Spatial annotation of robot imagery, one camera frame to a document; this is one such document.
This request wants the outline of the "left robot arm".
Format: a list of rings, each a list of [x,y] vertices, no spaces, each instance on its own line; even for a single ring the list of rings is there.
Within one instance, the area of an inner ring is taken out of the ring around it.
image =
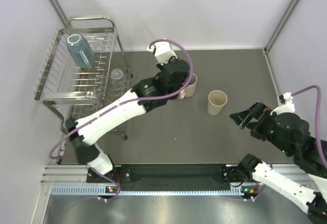
[[[189,76],[190,66],[180,58],[172,58],[167,64],[157,67],[160,71],[156,76],[139,81],[115,102],[85,118],[69,118],[65,123],[68,131],[77,129],[69,140],[78,164],[95,169],[105,182],[114,179],[115,169],[110,157],[98,147],[97,141],[129,119],[176,99],[177,95],[167,95],[179,90]]]

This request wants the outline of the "teal ceramic mug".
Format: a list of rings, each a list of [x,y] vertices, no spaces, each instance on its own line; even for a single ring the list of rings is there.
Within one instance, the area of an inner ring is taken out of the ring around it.
[[[96,57],[88,41],[82,35],[69,35],[66,40],[66,47],[72,60],[79,68],[92,69]]]

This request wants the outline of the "clear glass cup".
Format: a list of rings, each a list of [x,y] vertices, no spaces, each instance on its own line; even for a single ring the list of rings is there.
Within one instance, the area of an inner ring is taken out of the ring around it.
[[[123,91],[128,87],[128,79],[124,71],[119,68],[112,70],[110,75],[110,90],[111,91]]]

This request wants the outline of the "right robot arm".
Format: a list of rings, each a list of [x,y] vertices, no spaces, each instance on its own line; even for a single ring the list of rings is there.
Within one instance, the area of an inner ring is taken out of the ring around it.
[[[235,168],[229,169],[226,180],[260,182],[295,204],[311,223],[326,223],[326,168],[319,159],[318,139],[311,136],[309,123],[294,112],[279,113],[261,102],[229,117],[239,129],[247,128],[255,139],[268,141],[291,157],[315,182],[317,190],[297,184],[252,154],[247,154]]]

